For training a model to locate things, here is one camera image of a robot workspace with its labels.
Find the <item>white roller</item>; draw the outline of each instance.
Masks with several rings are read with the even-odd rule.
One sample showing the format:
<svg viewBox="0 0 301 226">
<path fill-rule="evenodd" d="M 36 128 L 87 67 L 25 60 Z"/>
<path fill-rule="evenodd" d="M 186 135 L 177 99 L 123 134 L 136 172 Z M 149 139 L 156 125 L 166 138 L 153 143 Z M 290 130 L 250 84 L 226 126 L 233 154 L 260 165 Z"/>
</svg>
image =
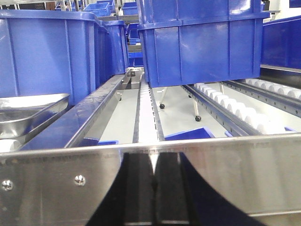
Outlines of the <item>white roller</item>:
<svg viewBox="0 0 301 226">
<path fill-rule="evenodd" d="M 218 96 L 216 96 L 216 97 L 214 98 L 214 100 L 215 100 L 217 103 L 221 104 L 221 101 L 222 101 L 223 99 L 227 99 L 227 98 L 229 98 L 227 95 L 218 95 Z"/>
<path fill-rule="evenodd" d="M 216 90 L 215 90 L 215 89 L 207 89 L 207 90 L 205 91 L 205 94 L 206 94 L 207 97 L 209 97 L 210 94 L 213 93 L 213 92 L 216 92 Z"/>
<path fill-rule="evenodd" d="M 244 121 L 256 129 L 260 123 L 269 121 L 269 118 L 265 114 L 248 114 Z"/>
<path fill-rule="evenodd" d="M 272 86 L 269 87 L 269 91 L 277 93 L 278 90 L 279 90 L 280 88 L 282 88 L 282 87 L 283 87 L 283 86 L 281 86 L 281 85 L 272 85 Z"/>
<path fill-rule="evenodd" d="M 265 89 L 265 90 L 269 90 L 269 88 L 270 88 L 272 85 L 274 85 L 273 82 L 265 82 L 265 83 L 263 83 L 263 84 L 261 85 L 261 88 L 262 88 L 262 89 Z"/>
<path fill-rule="evenodd" d="M 241 102 L 236 102 L 236 103 L 229 103 L 228 106 L 227 106 L 227 109 L 232 112 L 233 114 L 236 113 L 237 109 L 242 109 L 242 108 L 245 108 L 245 104 L 244 103 L 241 103 Z"/>
<path fill-rule="evenodd" d="M 212 93 L 210 93 L 210 98 L 212 100 L 214 100 L 215 97 L 218 96 L 218 95 L 222 95 L 222 93 L 221 92 L 212 92 Z"/>
<path fill-rule="evenodd" d="M 13 152 L 19 149 L 21 143 L 18 140 L 4 139 L 0 140 L 0 152 Z"/>
<path fill-rule="evenodd" d="M 289 97 L 299 99 L 300 96 L 301 96 L 301 90 L 300 89 L 293 89 L 293 90 L 289 91 L 287 95 Z"/>
<path fill-rule="evenodd" d="M 261 122 L 258 124 L 257 130 L 264 135 L 286 133 L 284 126 L 275 121 Z"/>
<path fill-rule="evenodd" d="M 235 115 L 242 120 L 245 120 L 246 116 L 251 114 L 256 114 L 256 110 L 252 107 L 239 108 L 235 112 Z"/>
<path fill-rule="evenodd" d="M 292 87 L 282 87 L 282 88 L 278 89 L 277 93 L 279 93 L 281 95 L 287 95 L 292 90 L 293 90 Z"/>
<path fill-rule="evenodd" d="M 197 89 L 201 90 L 203 87 L 207 87 L 204 83 L 197 83 Z"/>
<path fill-rule="evenodd" d="M 248 84 L 254 85 L 255 82 L 257 82 L 258 80 L 259 80 L 259 79 L 250 79 L 250 80 L 248 81 Z"/>
<path fill-rule="evenodd" d="M 221 100 L 220 104 L 221 106 L 223 106 L 224 108 L 227 109 L 228 107 L 228 104 L 230 103 L 236 103 L 236 99 L 233 99 L 233 98 L 227 98 L 227 99 L 223 99 Z"/>
<path fill-rule="evenodd" d="M 204 86 L 204 87 L 202 88 L 202 93 L 205 93 L 207 89 L 212 89 L 212 88 L 209 87 L 209 86 Z"/>
<path fill-rule="evenodd" d="M 254 86 L 256 86 L 256 87 L 261 87 L 262 84 L 264 84 L 264 83 L 266 83 L 266 81 L 264 81 L 264 80 L 258 80 L 258 81 L 256 81 L 256 82 L 254 83 Z"/>
</svg>

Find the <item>metal guide rail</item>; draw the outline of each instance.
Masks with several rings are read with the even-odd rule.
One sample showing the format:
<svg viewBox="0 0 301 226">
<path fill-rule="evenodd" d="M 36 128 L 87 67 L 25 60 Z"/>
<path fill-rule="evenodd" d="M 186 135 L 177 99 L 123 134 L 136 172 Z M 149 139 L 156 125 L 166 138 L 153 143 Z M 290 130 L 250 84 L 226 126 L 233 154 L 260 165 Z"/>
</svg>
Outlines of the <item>metal guide rail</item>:
<svg viewBox="0 0 301 226">
<path fill-rule="evenodd" d="M 97 130 L 100 137 L 129 79 L 128 73 L 113 76 L 21 150 L 75 147 L 91 129 Z"/>
<path fill-rule="evenodd" d="M 224 109 L 215 101 L 202 94 L 195 87 L 190 85 L 183 86 L 183 89 L 216 119 L 226 130 L 234 136 L 260 135 L 260 132 L 242 121 L 236 115 Z"/>
<path fill-rule="evenodd" d="M 258 87 L 254 87 L 238 81 L 223 81 L 223 85 L 258 99 L 280 110 L 301 117 L 301 101 L 292 97 L 276 94 Z"/>
</svg>

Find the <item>metal leg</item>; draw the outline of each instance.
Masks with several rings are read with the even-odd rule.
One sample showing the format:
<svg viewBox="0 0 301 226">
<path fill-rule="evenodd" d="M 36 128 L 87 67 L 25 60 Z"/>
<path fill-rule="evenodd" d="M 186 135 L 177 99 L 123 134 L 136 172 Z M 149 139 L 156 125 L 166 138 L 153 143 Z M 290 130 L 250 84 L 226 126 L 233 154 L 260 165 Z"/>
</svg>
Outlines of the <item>metal leg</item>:
<svg viewBox="0 0 301 226">
<path fill-rule="evenodd" d="M 201 121 L 202 118 L 198 114 L 198 103 L 197 103 L 196 100 L 193 100 L 193 109 L 194 109 L 194 115 L 196 116 L 195 120 L 196 121 Z"/>
<path fill-rule="evenodd" d="M 166 95 L 166 92 L 167 92 L 167 88 L 168 87 L 164 87 L 164 90 L 163 90 L 163 93 L 162 93 L 162 96 L 161 96 L 161 100 L 160 100 L 160 108 L 161 109 L 165 108 L 165 105 L 163 104 L 163 101 L 164 101 L 164 98 L 165 98 L 165 95 Z"/>
<path fill-rule="evenodd" d="M 221 93 L 224 95 L 224 87 L 222 86 L 221 83 L 220 83 L 220 90 L 221 90 Z"/>
</svg>

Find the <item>small blue crate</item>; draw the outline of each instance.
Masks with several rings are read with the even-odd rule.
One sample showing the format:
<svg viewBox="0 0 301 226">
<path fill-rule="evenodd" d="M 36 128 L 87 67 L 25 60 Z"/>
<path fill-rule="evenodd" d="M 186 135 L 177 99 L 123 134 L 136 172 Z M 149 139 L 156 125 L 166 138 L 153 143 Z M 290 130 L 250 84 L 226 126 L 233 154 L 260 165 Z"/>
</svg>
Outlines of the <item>small blue crate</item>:
<svg viewBox="0 0 301 226">
<path fill-rule="evenodd" d="M 188 131 L 174 133 L 166 136 L 165 140 L 191 140 L 191 139 L 204 139 L 204 138 L 214 138 L 214 135 L 207 127 L 201 127 L 198 129 L 192 129 Z"/>
<path fill-rule="evenodd" d="M 301 16 L 263 24 L 261 64 L 301 69 Z"/>
<path fill-rule="evenodd" d="M 84 8 L 84 11 L 94 13 L 97 17 L 109 16 L 111 14 L 108 2 L 89 4 Z"/>
<path fill-rule="evenodd" d="M 129 67 L 143 67 L 142 52 L 128 53 Z"/>
<path fill-rule="evenodd" d="M 130 45 L 136 45 L 140 43 L 140 38 L 137 30 L 130 30 L 128 34 L 128 39 L 130 41 Z"/>
<path fill-rule="evenodd" d="M 115 0 L 99 0 L 99 1 L 97 1 L 97 3 L 103 3 L 103 2 L 108 2 L 110 4 L 111 13 L 115 12 Z"/>
<path fill-rule="evenodd" d="M 137 2 L 125 2 L 122 6 L 123 15 L 137 15 Z"/>
</svg>

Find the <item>stainless steel rail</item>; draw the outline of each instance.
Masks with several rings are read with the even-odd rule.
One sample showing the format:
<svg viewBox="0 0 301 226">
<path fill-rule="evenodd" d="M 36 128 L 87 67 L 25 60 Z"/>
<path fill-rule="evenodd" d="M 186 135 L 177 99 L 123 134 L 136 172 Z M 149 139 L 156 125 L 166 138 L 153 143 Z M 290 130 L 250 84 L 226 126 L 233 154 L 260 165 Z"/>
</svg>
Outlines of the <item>stainless steel rail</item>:
<svg viewBox="0 0 301 226">
<path fill-rule="evenodd" d="M 21 150 L 77 146 L 89 130 L 93 129 L 92 126 L 97 127 L 97 136 L 100 137 L 120 99 L 118 91 L 125 89 L 129 79 L 125 74 L 113 76 Z M 94 125 L 98 118 L 101 118 L 100 123 Z"/>
</svg>

